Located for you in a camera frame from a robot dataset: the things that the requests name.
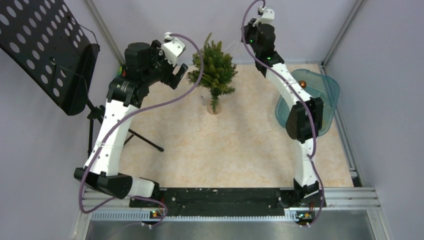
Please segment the small green christmas tree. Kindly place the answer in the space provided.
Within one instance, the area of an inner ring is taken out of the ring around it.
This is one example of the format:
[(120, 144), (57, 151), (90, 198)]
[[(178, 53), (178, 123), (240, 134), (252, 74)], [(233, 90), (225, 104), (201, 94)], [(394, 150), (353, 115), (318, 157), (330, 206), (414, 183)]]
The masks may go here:
[(232, 86), (232, 82), (238, 71), (237, 65), (233, 63), (233, 57), (223, 51), (222, 41), (215, 41), (211, 36), (212, 33), (209, 33), (206, 37), (200, 53), (192, 54), (195, 69), (187, 74), (187, 78), (190, 84), (195, 84), (203, 64), (203, 74), (198, 86), (208, 89), (210, 99), (207, 101), (207, 107), (213, 115), (216, 115), (220, 112), (220, 96), (235, 93), (236, 89)]

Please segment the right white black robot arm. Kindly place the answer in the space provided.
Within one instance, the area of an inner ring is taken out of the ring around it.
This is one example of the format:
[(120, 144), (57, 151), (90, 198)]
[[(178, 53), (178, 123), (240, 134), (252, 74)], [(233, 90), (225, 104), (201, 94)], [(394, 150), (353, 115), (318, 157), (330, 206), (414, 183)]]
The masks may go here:
[(276, 87), (288, 107), (285, 130), (294, 141), (296, 161), (293, 199), (289, 205), (323, 207), (325, 194), (315, 166), (315, 154), (323, 125), (324, 102), (307, 93), (291, 75), (275, 50), (275, 28), (270, 23), (252, 18), (241, 30), (241, 41), (257, 70)]

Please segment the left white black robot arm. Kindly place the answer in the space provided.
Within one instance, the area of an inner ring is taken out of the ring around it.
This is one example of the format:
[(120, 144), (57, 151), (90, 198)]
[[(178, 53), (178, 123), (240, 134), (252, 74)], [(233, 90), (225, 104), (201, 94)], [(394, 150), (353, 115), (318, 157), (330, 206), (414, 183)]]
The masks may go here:
[(174, 69), (185, 49), (185, 44), (177, 37), (164, 43), (154, 40), (128, 45), (124, 51), (125, 63), (108, 87), (95, 146), (84, 167), (75, 169), (76, 180), (114, 198), (141, 197), (149, 207), (160, 202), (156, 182), (120, 173), (119, 162), (134, 118), (132, 113), (141, 108), (153, 84), (161, 82), (173, 90), (178, 87), (188, 66), (183, 64), (177, 73)]

